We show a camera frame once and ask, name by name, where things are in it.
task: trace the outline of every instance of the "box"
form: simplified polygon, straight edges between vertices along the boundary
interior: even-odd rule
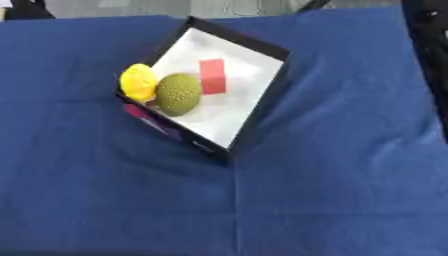
[[[253,126],[286,87],[283,81],[289,52],[214,23],[189,17],[143,63],[159,79],[174,73],[200,76],[200,63],[224,62],[225,93],[202,95],[200,104],[180,117],[169,117],[157,108],[117,96],[133,116],[160,132],[221,159],[230,159],[238,141],[250,136]]]

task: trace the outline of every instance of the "table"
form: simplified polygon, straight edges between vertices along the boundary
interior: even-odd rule
[[[290,89],[231,167],[113,95],[120,71],[181,20],[0,25],[0,248],[448,253],[448,147],[401,10],[217,22],[292,51]]]

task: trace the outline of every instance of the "yellow ball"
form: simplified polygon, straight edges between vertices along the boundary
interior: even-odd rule
[[[126,96],[146,102],[154,98],[158,80],[145,64],[134,64],[121,74],[120,85]]]

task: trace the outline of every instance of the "blue tablecloth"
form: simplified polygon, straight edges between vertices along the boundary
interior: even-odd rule
[[[233,167],[113,95],[181,22],[0,25],[0,249],[448,254],[448,146],[398,7],[217,21],[292,51]]]

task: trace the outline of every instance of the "gray floor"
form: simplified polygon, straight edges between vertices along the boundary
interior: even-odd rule
[[[266,16],[292,13],[308,0],[47,0],[49,9],[59,18],[171,15],[195,15],[204,18]],[[333,0],[335,7],[370,7],[398,0]]]

